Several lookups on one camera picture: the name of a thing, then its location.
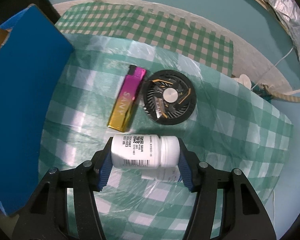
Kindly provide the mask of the blue cardboard box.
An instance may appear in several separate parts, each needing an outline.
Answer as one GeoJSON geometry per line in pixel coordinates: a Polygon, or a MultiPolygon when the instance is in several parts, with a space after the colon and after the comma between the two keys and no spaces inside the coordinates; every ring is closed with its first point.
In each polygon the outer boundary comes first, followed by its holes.
{"type": "Polygon", "coordinates": [[[20,210],[38,184],[43,125],[73,46],[34,4],[0,25],[0,209],[20,210]]]}

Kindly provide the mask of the white pill bottle with barcode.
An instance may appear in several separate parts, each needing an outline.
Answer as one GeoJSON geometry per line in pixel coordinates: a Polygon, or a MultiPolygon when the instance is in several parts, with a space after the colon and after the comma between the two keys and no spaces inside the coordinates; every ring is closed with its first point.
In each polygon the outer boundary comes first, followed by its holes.
{"type": "Polygon", "coordinates": [[[112,139],[111,161],[116,168],[170,168],[178,165],[179,158],[175,136],[117,134],[112,139]]]}

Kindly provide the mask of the white pill bottle blue label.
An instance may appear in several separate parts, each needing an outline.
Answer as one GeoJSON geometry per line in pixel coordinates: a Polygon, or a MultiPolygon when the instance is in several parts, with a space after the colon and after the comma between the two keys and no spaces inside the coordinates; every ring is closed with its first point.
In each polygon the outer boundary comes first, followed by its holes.
{"type": "Polygon", "coordinates": [[[163,182],[180,182],[182,177],[179,171],[179,168],[169,167],[169,168],[158,168],[155,170],[142,170],[141,178],[147,180],[158,180],[163,182]]]}

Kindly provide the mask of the green checkered tablecloth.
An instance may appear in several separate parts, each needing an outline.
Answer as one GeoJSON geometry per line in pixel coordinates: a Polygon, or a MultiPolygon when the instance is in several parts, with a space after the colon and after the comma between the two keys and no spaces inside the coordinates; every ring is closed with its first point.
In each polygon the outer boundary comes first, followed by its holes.
{"type": "Polygon", "coordinates": [[[163,126],[137,108],[131,133],[174,135],[216,169],[239,168],[262,202],[272,193],[293,134],[277,108],[231,78],[233,41],[170,12],[102,2],[74,5],[57,22],[74,52],[55,88],[44,124],[39,176],[74,168],[115,132],[111,109],[131,64],[149,74],[178,70],[197,104],[185,122],[163,126]]]}

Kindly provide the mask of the pink gold lighter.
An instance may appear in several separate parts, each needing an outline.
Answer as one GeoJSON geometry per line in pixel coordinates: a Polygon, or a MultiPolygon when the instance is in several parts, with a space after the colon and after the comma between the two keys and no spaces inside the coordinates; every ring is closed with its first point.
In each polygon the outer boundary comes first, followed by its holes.
{"type": "Polygon", "coordinates": [[[109,128],[119,132],[127,130],[145,75],[145,69],[132,64],[129,66],[108,120],[109,128]]]}

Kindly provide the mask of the black round cooling fan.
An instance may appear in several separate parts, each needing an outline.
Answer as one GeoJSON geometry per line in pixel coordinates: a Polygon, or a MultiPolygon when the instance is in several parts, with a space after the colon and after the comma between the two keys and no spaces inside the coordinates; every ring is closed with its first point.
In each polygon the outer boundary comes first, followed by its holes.
{"type": "Polygon", "coordinates": [[[161,125],[177,125],[193,113],[197,96],[192,82],[175,70],[151,75],[142,88],[145,113],[161,125]]]}

